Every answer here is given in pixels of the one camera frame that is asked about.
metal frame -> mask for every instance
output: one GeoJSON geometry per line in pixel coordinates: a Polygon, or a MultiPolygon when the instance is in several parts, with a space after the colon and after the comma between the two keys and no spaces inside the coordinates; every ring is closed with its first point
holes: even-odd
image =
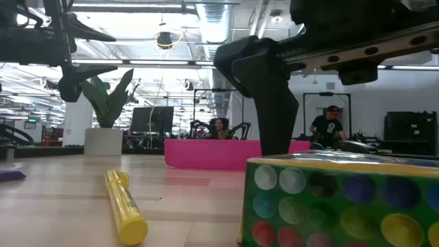
{"type": "MultiPolygon", "coordinates": [[[[196,107],[196,100],[197,100],[197,92],[198,91],[212,91],[212,92],[214,92],[214,93],[224,93],[224,92],[235,92],[235,91],[237,91],[238,92],[238,90],[236,90],[236,89],[194,89],[193,90],[193,120],[192,121],[195,121],[196,119],[195,119],[195,107],[196,107]]],[[[241,101],[242,101],[242,107],[241,107],[241,118],[242,118],[242,120],[241,120],[241,123],[243,123],[244,122],[244,96],[243,95],[241,95],[241,101]]]]}
{"type": "Polygon", "coordinates": [[[321,93],[303,93],[303,133],[305,134],[307,132],[307,127],[306,127],[306,96],[307,95],[319,95],[320,97],[333,97],[334,95],[345,95],[348,97],[348,113],[349,113],[349,137],[352,136],[352,108],[351,108],[351,94],[350,93],[332,93],[332,92],[321,92],[321,93]]]}

potted plant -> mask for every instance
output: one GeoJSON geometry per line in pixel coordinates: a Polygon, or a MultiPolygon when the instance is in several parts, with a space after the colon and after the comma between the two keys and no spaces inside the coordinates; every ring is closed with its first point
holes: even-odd
{"type": "Polygon", "coordinates": [[[82,92],[95,110],[100,128],[85,131],[84,153],[89,156],[118,156],[122,153],[123,131],[112,128],[130,96],[126,91],[134,69],[127,71],[113,92],[107,93],[104,83],[97,77],[82,83],[82,92]]]}

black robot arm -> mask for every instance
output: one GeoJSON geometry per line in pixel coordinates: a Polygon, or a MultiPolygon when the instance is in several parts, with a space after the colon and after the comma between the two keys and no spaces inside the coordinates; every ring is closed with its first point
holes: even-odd
{"type": "Polygon", "coordinates": [[[69,13],[74,0],[44,0],[45,14],[51,17],[48,27],[41,27],[43,20],[30,13],[25,1],[10,0],[0,3],[0,61],[21,65],[47,64],[60,66],[63,77],[58,83],[60,96],[66,102],[76,102],[82,92],[81,83],[100,73],[117,69],[109,65],[89,65],[78,69],[72,65],[71,54],[76,52],[75,38],[116,41],[115,38],[97,32],[69,13]],[[34,28],[18,26],[17,14],[34,19],[34,28]]]}
{"type": "Polygon", "coordinates": [[[292,71],[336,70],[343,85],[372,82],[387,58],[439,47],[439,7],[398,0],[291,0],[306,32],[276,42],[250,36],[218,48],[213,64],[245,97],[253,97],[262,155],[286,154],[298,102],[292,71]]]}
{"type": "Polygon", "coordinates": [[[232,139],[233,135],[235,135],[236,131],[238,131],[238,129],[242,128],[241,140],[247,140],[248,131],[249,131],[251,125],[252,125],[251,123],[246,123],[246,122],[240,123],[237,126],[228,130],[227,136],[230,137],[230,139],[232,139]]]}

pink container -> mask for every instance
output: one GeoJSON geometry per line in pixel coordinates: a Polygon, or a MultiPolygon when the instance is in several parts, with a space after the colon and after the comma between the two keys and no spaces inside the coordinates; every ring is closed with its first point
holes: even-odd
{"type": "MultiPolygon", "coordinates": [[[[292,141],[289,153],[309,146],[308,141],[292,141]]],[[[165,139],[165,162],[170,167],[245,171],[247,160],[259,156],[259,141],[165,139]]]]}

green box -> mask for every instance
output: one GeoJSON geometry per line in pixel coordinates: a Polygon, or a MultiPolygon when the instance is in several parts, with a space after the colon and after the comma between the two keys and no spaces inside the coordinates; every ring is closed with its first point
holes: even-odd
{"type": "Polygon", "coordinates": [[[439,246],[439,163],[345,152],[248,161],[242,246],[439,246]]]}

